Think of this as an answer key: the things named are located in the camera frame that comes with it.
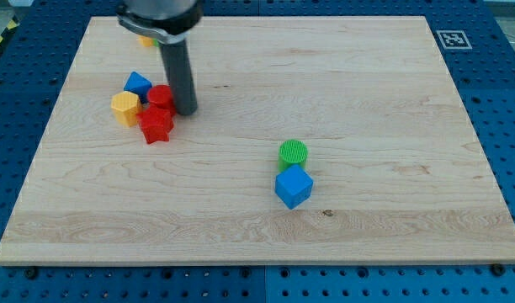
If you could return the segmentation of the yellow block behind arm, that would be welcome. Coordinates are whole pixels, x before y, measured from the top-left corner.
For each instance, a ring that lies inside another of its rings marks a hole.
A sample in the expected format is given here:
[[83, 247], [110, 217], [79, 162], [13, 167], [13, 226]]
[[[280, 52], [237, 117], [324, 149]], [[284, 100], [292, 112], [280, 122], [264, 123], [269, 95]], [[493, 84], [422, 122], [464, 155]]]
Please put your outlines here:
[[143, 36], [143, 35], [139, 35], [138, 36], [138, 41], [144, 47], [152, 47], [152, 46], [155, 45], [155, 41], [154, 41], [153, 38], [146, 37], [146, 36]]

